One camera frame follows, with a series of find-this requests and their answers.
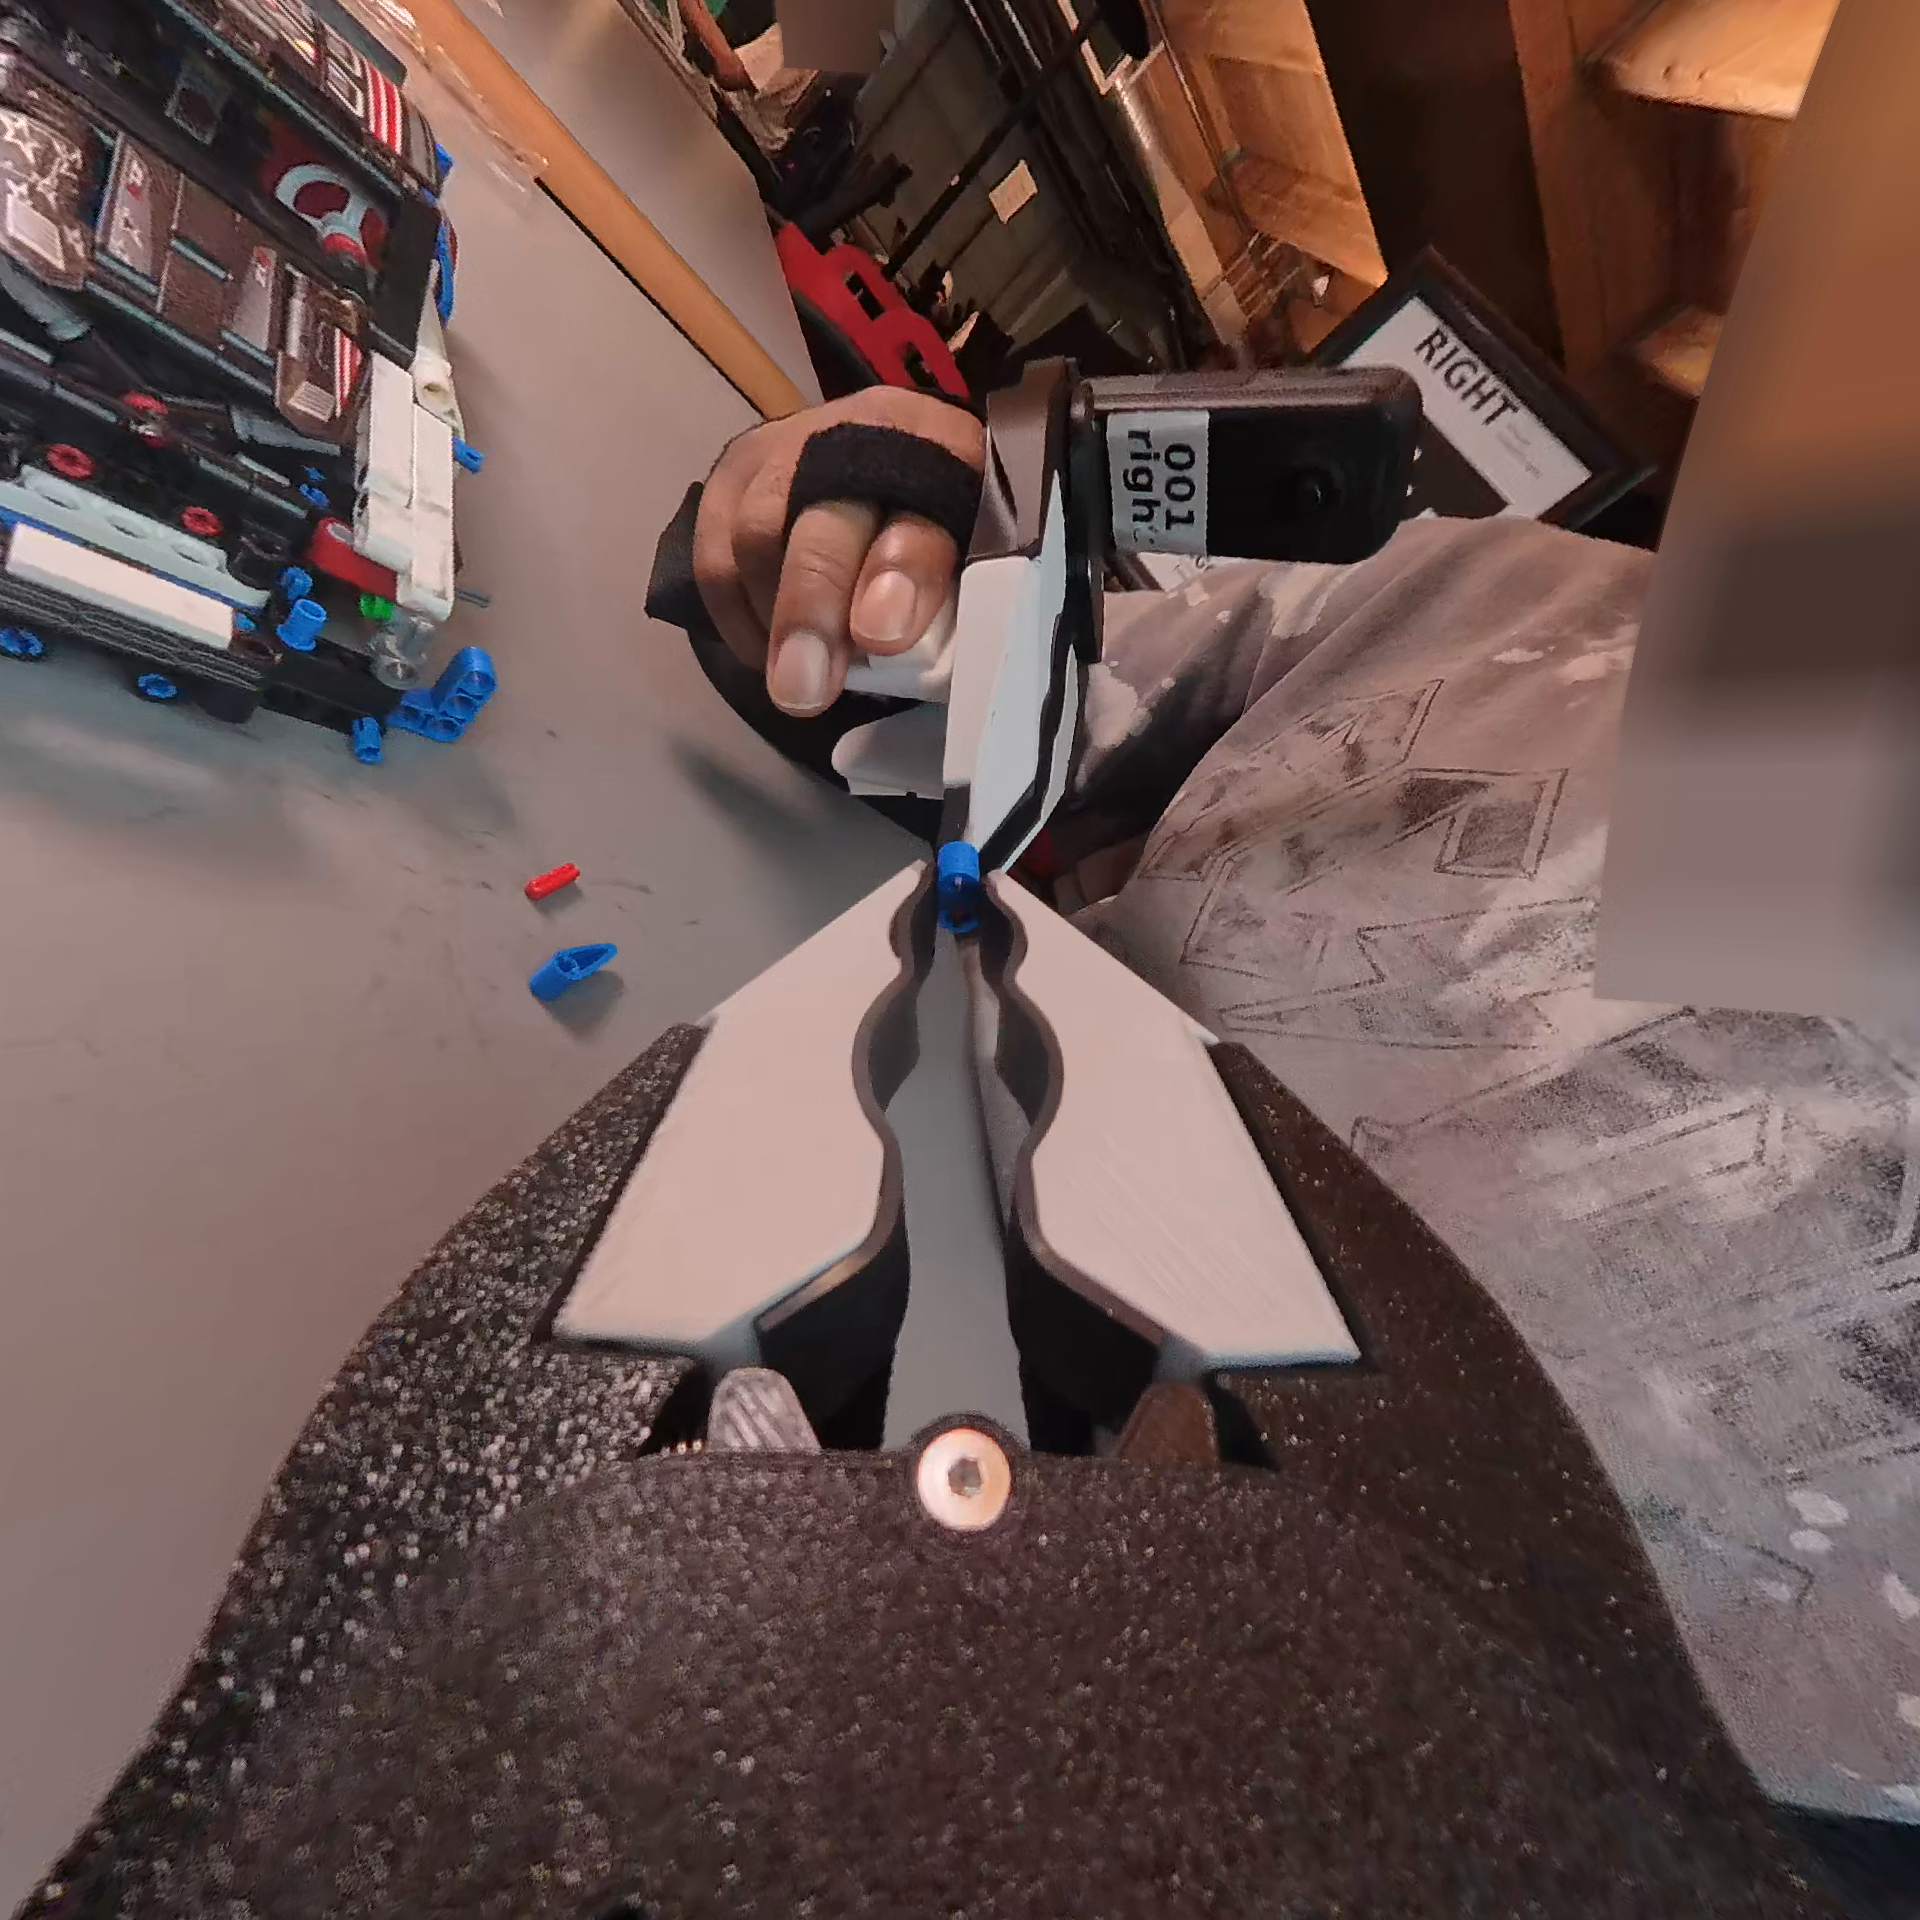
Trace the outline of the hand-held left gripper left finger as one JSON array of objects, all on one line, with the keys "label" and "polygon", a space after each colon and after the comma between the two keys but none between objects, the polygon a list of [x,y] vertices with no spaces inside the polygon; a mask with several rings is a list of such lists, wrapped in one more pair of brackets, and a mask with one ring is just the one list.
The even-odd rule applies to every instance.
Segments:
[{"label": "hand-held left gripper left finger", "polygon": [[556,1338],[769,1370],[825,1445],[879,1445],[911,1269],[888,1104],[935,936],[904,869],[705,1016]]}]

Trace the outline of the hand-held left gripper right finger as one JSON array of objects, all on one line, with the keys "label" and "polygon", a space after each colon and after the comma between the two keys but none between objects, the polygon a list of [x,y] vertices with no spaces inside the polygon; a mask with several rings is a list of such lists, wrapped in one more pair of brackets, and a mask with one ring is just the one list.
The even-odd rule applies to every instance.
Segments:
[{"label": "hand-held left gripper right finger", "polygon": [[961,952],[1028,1448],[1093,1453],[1154,1385],[1360,1364],[1233,1053],[1009,876]]}]

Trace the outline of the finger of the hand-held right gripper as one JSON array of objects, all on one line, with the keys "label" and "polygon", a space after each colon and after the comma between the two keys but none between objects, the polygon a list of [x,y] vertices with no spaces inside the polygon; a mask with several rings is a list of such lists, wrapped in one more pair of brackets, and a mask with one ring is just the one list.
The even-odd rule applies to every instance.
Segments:
[{"label": "finger of the hand-held right gripper", "polygon": [[955,577],[940,844],[979,850],[979,749],[997,695],[1040,695],[1065,657],[1078,657],[1066,633],[1066,520],[1050,486],[1031,551],[974,560]]},{"label": "finger of the hand-held right gripper", "polygon": [[999,693],[979,749],[979,869],[1009,871],[1065,805],[1083,711],[1083,663],[1040,695]]}]

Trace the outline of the person's right forearm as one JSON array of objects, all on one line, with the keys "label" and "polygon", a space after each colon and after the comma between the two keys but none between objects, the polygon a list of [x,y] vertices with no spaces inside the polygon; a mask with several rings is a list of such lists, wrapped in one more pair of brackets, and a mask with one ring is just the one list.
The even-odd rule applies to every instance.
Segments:
[{"label": "person's right forearm", "polygon": [[1026,869],[1065,914],[1114,897],[1206,756],[1311,651],[1356,567],[1229,562],[1105,601],[1083,719],[1048,854]]}]

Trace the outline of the grey desk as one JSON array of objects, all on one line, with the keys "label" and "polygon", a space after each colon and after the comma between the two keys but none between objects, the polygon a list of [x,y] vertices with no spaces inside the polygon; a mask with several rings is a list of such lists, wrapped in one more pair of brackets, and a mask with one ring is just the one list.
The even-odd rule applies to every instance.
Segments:
[{"label": "grey desk", "polygon": [[[496,137],[452,154],[449,648],[498,693],[381,765],[280,717],[2,663],[2,1913],[145,1739],[273,1471],[410,1269],[667,1027],[914,854],[783,765],[644,614],[753,426]],[[582,881],[526,902],[522,881]],[[557,947],[613,943],[557,1004]]]}]

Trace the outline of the person's right hand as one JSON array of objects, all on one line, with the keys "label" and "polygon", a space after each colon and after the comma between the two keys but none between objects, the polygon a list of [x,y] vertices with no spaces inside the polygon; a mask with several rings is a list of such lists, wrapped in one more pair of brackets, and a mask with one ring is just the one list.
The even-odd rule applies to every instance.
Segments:
[{"label": "person's right hand", "polygon": [[974,486],[987,427],[963,410],[867,390],[764,422],[724,447],[695,518],[692,571],[732,657],[764,680],[773,709],[822,717],[851,660],[911,651],[948,607],[961,546],[928,518],[866,498],[787,518],[802,444],[834,426],[888,427],[943,447]]}]

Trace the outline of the framed marker sign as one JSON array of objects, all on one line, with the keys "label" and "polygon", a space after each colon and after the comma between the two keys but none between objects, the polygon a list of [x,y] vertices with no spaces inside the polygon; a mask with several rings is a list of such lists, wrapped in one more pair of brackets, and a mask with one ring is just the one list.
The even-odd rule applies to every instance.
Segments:
[{"label": "framed marker sign", "polygon": [[1588,530],[1651,466],[1560,371],[1434,252],[1311,348],[1318,371],[1386,371],[1422,405],[1404,520],[1534,520]]}]

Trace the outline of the person's torso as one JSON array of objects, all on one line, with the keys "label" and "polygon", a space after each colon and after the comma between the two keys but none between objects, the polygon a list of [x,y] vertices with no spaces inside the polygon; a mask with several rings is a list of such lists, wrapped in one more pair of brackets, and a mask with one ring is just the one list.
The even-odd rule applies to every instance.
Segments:
[{"label": "person's torso", "polygon": [[1915,1824],[1915,1040],[1593,992],[1651,555],[1418,520],[1083,929],[1543,1359],[1758,1783]]}]

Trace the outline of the red plastic object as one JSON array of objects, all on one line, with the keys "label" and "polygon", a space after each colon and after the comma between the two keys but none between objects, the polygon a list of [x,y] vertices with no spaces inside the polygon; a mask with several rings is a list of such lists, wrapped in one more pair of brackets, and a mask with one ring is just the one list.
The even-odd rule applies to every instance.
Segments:
[{"label": "red plastic object", "polygon": [[773,249],[825,398],[907,390],[974,403],[943,335],[896,294],[872,252],[812,247],[796,223],[773,225]]}]

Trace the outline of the brick toy car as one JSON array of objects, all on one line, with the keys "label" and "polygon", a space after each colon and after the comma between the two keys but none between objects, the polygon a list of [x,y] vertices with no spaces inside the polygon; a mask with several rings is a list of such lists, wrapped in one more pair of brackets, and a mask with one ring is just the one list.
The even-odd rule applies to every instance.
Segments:
[{"label": "brick toy car", "polygon": [[449,156],[342,3],[2,3],[2,657],[449,745]]}]

